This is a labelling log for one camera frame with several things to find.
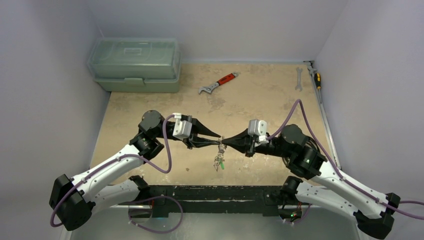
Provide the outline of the large perforated metal keyring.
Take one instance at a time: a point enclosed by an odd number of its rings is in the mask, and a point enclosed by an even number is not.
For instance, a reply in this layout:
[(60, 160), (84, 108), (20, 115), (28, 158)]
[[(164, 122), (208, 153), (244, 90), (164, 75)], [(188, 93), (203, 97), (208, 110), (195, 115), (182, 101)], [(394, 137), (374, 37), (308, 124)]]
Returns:
[(218, 145), (218, 151), (217, 151), (217, 154), (216, 154), (216, 156), (214, 158), (214, 162), (213, 162), (213, 167), (214, 167), (216, 172), (218, 172), (219, 169), (222, 170), (222, 168), (220, 166), (220, 162), (224, 163), (224, 161), (225, 161), (224, 154), (225, 154), (225, 151), (227, 149), (227, 146), (225, 144), (223, 144), (223, 140), (224, 140), (224, 137), (221, 137), (219, 139), (220, 144)]

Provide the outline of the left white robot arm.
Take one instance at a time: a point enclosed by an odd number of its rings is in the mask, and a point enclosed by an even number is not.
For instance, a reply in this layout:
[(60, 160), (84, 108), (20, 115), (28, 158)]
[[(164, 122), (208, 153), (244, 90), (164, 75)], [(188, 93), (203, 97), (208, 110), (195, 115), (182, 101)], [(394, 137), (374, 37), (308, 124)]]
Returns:
[(85, 224), (95, 211), (134, 201), (146, 203), (149, 191), (141, 177), (113, 185), (123, 174), (148, 164), (163, 174), (172, 170), (169, 140), (181, 141), (188, 149), (219, 145), (220, 135), (191, 115), (173, 113), (163, 117), (148, 110), (138, 124), (138, 133), (113, 156), (82, 173), (62, 174), (53, 183), (49, 205), (49, 224), (68, 231)]

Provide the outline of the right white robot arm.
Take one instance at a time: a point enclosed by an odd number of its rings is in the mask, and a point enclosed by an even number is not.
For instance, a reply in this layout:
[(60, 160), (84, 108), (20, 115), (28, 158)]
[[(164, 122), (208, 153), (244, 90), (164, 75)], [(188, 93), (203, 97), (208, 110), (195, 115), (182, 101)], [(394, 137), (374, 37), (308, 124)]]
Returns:
[(339, 170), (317, 149), (317, 142), (295, 124), (286, 125), (271, 139), (267, 139), (268, 134), (262, 135), (262, 130), (263, 127), (247, 128), (222, 143), (247, 157), (281, 157), (295, 175), (285, 181), (287, 186), (280, 191), (284, 202), (292, 204), (297, 200), (338, 213), (375, 239), (383, 240), (389, 235), (401, 200), (398, 195), (374, 190)]

